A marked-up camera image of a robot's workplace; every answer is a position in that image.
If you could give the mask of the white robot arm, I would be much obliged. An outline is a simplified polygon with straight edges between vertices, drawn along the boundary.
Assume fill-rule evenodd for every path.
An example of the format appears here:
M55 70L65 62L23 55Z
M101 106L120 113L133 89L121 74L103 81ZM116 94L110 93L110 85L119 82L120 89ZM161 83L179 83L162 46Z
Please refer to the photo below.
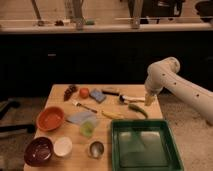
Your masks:
M213 125L213 92L178 75L180 63L168 57L150 64L145 81L145 104L150 106L163 88L193 107L209 124Z

